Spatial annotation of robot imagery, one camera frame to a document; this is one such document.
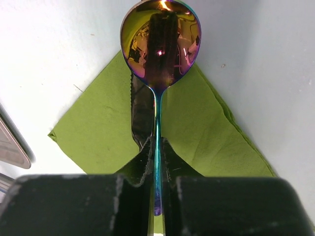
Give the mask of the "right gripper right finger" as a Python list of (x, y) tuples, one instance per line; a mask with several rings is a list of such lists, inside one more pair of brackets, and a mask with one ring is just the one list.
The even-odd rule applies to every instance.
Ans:
[(204, 177), (162, 142), (167, 236), (312, 236), (294, 190), (278, 177)]

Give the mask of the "green paper napkin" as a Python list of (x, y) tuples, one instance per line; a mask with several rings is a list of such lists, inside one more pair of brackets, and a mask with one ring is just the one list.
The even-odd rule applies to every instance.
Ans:
[[(162, 135), (202, 175), (276, 175), (196, 65), (163, 96)], [(122, 54), (87, 87), (49, 137), (88, 174), (116, 172), (139, 152), (131, 134), (130, 71)]]

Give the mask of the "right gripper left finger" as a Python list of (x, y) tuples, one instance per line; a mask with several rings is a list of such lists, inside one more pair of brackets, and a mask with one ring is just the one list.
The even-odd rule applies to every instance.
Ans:
[(0, 206), (3, 236), (151, 236), (152, 143), (110, 175), (29, 175)]

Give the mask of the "iridescent spoon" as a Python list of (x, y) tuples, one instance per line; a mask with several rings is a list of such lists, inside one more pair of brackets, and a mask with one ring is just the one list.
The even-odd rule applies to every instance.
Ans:
[(132, 73), (154, 95), (154, 215), (162, 200), (161, 111), (164, 92), (192, 68), (201, 45), (201, 23), (181, 0), (142, 0), (126, 14), (121, 50)]

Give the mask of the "metal tray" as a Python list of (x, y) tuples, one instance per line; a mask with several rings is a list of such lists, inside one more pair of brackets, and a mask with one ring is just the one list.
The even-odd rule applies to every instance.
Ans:
[(0, 193), (5, 194), (15, 180), (11, 171), (28, 170), (34, 161), (33, 152), (22, 134), (0, 107)]

